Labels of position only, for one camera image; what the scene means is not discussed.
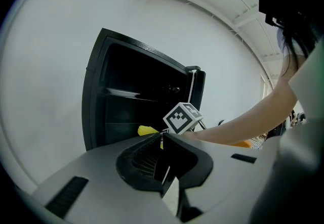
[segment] hand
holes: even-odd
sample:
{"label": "hand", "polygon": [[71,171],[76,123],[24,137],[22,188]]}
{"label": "hand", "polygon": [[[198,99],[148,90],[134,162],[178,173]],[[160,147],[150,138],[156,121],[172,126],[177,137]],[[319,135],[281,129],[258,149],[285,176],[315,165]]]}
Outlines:
{"label": "hand", "polygon": [[188,139],[192,140],[198,140],[198,133],[197,132],[192,132],[192,131],[186,131],[182,136],[185,136]]}

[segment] yellow object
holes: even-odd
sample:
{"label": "yellow object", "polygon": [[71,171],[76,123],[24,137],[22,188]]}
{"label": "yellow object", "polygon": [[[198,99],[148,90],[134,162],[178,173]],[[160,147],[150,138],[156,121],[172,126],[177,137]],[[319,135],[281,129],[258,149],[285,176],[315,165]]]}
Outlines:
{"label": "yellow object", "polygon": [[242,141],[242,142],[239,142],[239,143],[232,144],[231,146],[242,147],[242,148],[251,148],[252,143],[249,142],[249,141]]}
{"label": "yellow object", "polygon": [[144,136],[144,135],[148,135],[148,134],[152,134],[152,133],[158,133],[158,131],[152,127],[141,125],[138,127],[137,133],[139,136]]}

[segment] white wall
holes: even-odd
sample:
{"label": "white wall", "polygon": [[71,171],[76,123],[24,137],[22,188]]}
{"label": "white wall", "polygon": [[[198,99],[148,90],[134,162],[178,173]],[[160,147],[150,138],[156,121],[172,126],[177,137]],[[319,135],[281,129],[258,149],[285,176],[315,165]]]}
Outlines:
{"label": "white wall", "polygon": [[184,0],[147,0],[137,11],[124,34],[206,72],[200,110],[207,127],[232,120],[260,100],[261,67],[218,19]]}
{"label": "white wall", "polygon": [[[81,99],[92,47],[102,27],[123,32],[135,3],[26,0],[15,17],[2,50],[0,113],[12,160],[31,180],[11,177],[27,192],[85,152]],[[6,161],[8,172],[14,167]]]}
{"label": "white wall", "polygon": [[[3,50],[0,113],[6,141],[33,185],[12,178],[29,193],[85,152],[82,88],[102,27],[206,71],[201,112],[209,127],[259,101],[262,70],[249,50],[184,1],[26,0]],[[6,169],[14,167],[6,162]]]}

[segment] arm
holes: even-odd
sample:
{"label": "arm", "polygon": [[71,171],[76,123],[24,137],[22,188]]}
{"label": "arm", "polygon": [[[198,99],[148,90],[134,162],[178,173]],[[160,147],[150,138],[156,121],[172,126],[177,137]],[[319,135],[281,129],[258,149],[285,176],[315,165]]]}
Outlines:
{"label": "arm", "polygon": [[[297,55],[297,59],[300,67],[305,61],[305,57]],[[230,122],[198,132],[186,132],[185,136],[214,143],[234,144],[272,130],[289,116],[297,102],[297,98],[288,84],[296,71],[297,66],[293,56],[285,56],[280,78],[270,95],[251,110]]]}

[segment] black cabinet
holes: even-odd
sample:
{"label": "black cabinet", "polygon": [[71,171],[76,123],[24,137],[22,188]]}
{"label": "black cabinet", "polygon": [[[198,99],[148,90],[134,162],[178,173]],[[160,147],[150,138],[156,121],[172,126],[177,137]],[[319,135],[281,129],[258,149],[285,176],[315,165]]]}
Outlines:
{"label": "black cabinet", "polygon": [[82,125],[86,149],[136,137],[140,125],[159,131],[178,103],[200,108],[205,73],[117,32],[102,29],[86,70]]}

